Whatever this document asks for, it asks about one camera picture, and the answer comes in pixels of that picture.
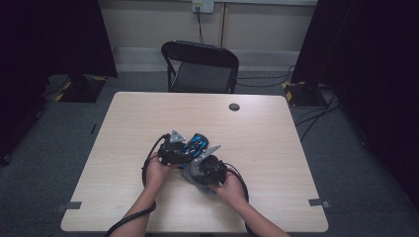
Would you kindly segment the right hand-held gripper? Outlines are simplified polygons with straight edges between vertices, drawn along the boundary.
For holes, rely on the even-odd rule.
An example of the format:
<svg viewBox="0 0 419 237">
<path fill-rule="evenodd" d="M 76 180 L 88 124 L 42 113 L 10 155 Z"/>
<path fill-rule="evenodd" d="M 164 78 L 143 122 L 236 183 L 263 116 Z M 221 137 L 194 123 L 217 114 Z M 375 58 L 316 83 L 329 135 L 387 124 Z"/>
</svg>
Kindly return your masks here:
<svg viewBox="0 0 419 237">
<path fill-rule="evenodd" d="M 205 172 L 214 181 L 214 185 L 225 182 L 226 165 L 213 155 L 213 152 L 220 148 L 220 145 L 208 148 L 192 162 L 199 163 L 200 170 Z"/>
</svg>

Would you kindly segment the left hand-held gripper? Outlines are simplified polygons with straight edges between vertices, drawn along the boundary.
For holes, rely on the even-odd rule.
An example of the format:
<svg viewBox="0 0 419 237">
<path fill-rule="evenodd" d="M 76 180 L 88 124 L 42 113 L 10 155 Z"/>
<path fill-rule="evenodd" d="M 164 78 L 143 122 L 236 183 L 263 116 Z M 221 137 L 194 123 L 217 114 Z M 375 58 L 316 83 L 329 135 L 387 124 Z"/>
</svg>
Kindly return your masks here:
<svg viewBox="0 0 419 237">
<path fill-rule="evenodd" d="M 158 156 L 161 158 L 161 163 L 166 166 L 187 164 L 188 158 L 182 153 L 186 145 L 185 137 L 176 129 L 173 129 L 171 133 L 167 133 L 163 138 L 164 142 L 158 149 Z"/>
</svg>

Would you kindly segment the grey cloth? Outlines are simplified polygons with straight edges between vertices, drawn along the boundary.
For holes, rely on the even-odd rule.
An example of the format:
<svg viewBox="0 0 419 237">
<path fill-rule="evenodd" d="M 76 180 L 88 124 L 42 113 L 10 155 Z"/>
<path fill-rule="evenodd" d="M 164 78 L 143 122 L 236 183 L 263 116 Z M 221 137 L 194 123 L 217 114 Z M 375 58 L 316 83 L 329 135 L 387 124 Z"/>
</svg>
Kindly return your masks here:
<svg viewBox="0 0 419 237">
<path fill-rule="evenodd" d="M 208 196 L 214 196 L 216 191 L 210 187 L 210 185 L 214 184 L 214 181 L 208 174 L 201 171 L 199 166 L 199 163 L 191 162 L 181 171 L 181 175 L 186 181 L 194 185 L 201 193 Z"/>
</svg>

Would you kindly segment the blue and black toy car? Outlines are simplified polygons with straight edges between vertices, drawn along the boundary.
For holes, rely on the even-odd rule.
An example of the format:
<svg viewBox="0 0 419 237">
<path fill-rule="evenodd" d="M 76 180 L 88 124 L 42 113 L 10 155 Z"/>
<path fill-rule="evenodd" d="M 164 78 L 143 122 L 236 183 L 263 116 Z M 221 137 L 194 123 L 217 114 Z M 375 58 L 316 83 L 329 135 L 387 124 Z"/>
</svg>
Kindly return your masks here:
<svg viewBox="0 0 419 237">
<path fill-rule="evenodd" d="M 180 166 L 186 167 L 194 158 L 198 158 L 208 146 L 209 140 L 204 135 L 196 133 L 180 150 L 180 154 L 186 159 Z"/>
</svg>

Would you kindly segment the person's left hand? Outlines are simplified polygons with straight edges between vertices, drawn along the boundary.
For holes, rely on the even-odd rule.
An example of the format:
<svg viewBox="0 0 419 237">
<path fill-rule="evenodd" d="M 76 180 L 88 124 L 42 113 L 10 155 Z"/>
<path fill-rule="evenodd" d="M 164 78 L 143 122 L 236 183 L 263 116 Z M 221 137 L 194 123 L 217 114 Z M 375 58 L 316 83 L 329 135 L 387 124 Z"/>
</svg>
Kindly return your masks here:
<svg viewBox="0 0 419 237">
<path fill-rule="evenodd" d="M 165 166 L 156 156 L 152 157 L 146 169 L 145 188 L 148 191 L 158 192 L 174 169 L 175 166 Z"/>
</svg>

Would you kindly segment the person's right hand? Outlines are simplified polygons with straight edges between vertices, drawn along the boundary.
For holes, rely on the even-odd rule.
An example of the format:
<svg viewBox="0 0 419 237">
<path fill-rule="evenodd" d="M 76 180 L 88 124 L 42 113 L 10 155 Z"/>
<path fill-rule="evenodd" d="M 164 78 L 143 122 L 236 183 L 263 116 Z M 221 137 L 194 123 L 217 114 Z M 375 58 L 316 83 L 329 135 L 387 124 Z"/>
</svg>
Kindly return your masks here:
<svg viewBox="0 0 419 237">
<path fill-rule="evenodd" d="M 234 209 L 244 206 L 247 201 L 239 179 L 228 172 L 223 185 L 210 186 L 226 204 Z"/>
</svg>

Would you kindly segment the black folding chair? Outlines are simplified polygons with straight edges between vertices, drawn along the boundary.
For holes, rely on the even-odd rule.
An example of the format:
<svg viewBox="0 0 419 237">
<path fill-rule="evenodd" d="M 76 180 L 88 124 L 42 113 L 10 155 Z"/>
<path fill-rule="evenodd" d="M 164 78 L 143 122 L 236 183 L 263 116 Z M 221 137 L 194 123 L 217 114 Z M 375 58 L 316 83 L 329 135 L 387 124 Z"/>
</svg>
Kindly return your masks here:
<svg viewBox="0 0 419 237">
<path fill-rule="evenodd" d="M 167 63 L 168 91 L 232 94 L 239 60 L 216 45 L 171 40 L 161 46 Z"/>
</svg>

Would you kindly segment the stand base with yellow tape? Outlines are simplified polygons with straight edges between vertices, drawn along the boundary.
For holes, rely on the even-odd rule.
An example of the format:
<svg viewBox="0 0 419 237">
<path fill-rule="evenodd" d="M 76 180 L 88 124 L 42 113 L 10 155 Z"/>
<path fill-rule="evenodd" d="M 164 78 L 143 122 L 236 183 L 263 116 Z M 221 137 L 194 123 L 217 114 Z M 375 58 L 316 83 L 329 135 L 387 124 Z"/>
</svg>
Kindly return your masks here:
<svg viewBox="0 0 419 237">
<path fill-rule="evenodd" d="M 288 103 L 294 107 L 322 107 L 326 102 L 316 87 L 311 87 L 305 82 L 282 84 Z"/>
<path fill-rule="evenodd" d="M 70 74 L 55 100 L 61 103 L 95 103 L 107 79 L 100 76 Z"/>
</svg>

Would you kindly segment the grey tape strip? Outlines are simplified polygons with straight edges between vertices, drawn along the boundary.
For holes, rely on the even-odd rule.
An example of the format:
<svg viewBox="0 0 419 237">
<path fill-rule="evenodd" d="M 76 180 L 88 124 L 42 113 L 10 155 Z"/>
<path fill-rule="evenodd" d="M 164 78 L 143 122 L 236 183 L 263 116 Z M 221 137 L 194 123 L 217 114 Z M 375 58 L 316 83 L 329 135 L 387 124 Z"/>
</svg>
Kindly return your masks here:
<svg viewBox="0 0 419 237">
<path fill-rule="evenodd" d="M 328 200 L 323 200 L 321 198 L 313 198 L 308 200 L 310 206 L 322 206 L 324 208 L 330 207 L 330 202 Z"/>
<path fill-rule="evenodd" d="M 69 201 L 67 203 L 59 204 L 56 207 L 56 211 L 65 212 L 67 209 L 79 209 L 81 207 L 81 201 Z"/>
</svg>

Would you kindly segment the black curtain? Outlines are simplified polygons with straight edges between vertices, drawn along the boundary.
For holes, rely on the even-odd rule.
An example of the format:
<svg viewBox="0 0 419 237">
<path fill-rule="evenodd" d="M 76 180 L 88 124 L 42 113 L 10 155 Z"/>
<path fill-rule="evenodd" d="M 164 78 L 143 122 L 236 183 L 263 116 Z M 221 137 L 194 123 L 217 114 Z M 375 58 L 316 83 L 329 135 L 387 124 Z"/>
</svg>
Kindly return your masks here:
<svg viewBox="0 0 419 237">
<path fill-rule="evenodd" d="M 337 89 L 419 211 L 419 0 L 317 0 L 292 80 Z"/>
<path fill-rule="evenodd" d="M 99 0 L 0 0 L 0 165 L 55 74 L 118 75 Z"/>
</svg>

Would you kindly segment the white wall socket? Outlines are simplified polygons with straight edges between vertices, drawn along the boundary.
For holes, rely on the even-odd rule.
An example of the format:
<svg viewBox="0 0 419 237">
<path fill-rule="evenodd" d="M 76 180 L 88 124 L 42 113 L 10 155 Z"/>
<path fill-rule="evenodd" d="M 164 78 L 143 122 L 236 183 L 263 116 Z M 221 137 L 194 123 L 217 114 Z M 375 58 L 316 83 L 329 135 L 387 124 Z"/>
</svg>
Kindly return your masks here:
<svg viewBox="0 0 419 237">
<path fill-rule="evenodd" d="M 212 14 L 214 2 L 212 0 L 194 0 L 192 9 L 194 13 Z"/>
</svg>

